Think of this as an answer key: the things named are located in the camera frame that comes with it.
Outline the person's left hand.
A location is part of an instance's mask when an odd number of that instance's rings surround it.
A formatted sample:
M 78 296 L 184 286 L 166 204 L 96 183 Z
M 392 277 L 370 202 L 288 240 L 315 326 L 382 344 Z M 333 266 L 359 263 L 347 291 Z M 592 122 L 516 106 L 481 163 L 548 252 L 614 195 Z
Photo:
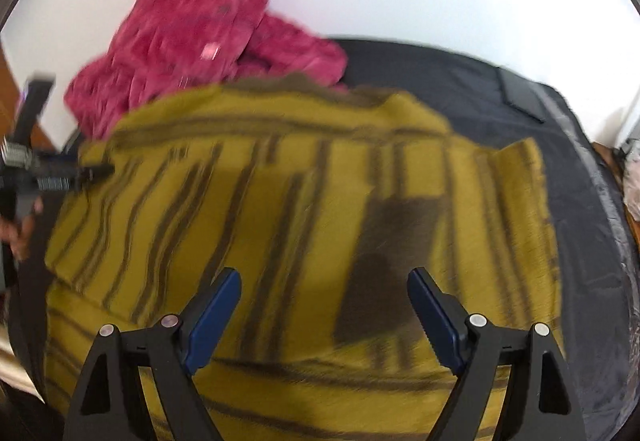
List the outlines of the person's left hand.
M 18 261 L 24 261 L 29 256 L 29 243 L 35 231 L 37 216 L 43 212 L 43 200 L 37 197 L 32 205 L 32 211 L 22 221 L 11 221 L 1 218 L 0 239 L 8 244 Z

